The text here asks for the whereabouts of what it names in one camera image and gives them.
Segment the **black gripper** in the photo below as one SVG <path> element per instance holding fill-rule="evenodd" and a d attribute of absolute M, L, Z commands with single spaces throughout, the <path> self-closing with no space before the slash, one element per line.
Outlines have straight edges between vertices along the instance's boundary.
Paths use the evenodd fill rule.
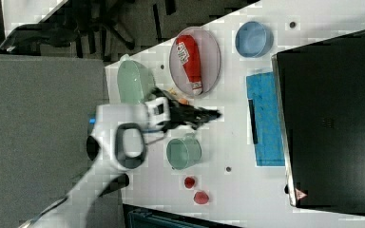
<path fill-rule="evenodd" d="M 221 113 L 218 110 L 196 108 L 189 104 L 180 104 L 177 100 L 169 100 L 170 121 L 167 124 L 170 129 L 176 129 L 180 125 L 190 125 L 193 130 L 198 130 L 206 124 L 201 120 L 217 120 Z"/>

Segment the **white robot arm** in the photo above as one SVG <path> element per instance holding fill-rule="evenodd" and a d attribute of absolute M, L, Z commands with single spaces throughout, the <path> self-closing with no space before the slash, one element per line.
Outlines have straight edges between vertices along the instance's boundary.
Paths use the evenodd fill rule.
<path fill-rule="evenodd" d="M 181 104 L 167 96 L 140 104 L 99 105 L 87 138 L 97 153 L 93 164 L 63 197 L 18 228 L 86 228 L 91 206 L 110 183 L 144 163 L 145 133 L 165 133 L 181 125 L 198 129 L 220 116 L 217 109 Z"/>

